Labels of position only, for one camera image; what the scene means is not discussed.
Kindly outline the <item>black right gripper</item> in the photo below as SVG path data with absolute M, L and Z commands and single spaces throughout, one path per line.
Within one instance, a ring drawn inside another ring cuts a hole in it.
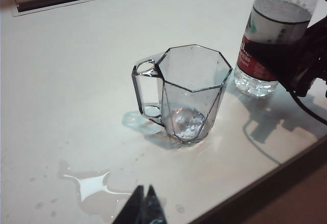
M 248 24 L 245 74 L 260 81 L 291 81 L 305 97 L 314 81 L 326 81 L 326 17 L 307 24 Z

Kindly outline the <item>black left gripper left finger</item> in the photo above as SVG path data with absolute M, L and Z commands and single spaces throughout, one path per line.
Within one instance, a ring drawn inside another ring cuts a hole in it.
M 114 219 L 113 224 L 134 224 L 141 222 L 141 208 L 144 200 L 144 187 L 139 185 L 133 191 L 124 207 Z

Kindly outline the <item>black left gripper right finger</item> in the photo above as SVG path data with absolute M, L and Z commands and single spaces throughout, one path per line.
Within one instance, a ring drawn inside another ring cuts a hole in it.
M 167 223 L 164 210 L 152 185 L 149 186 L 143 202 L 143 223 Z

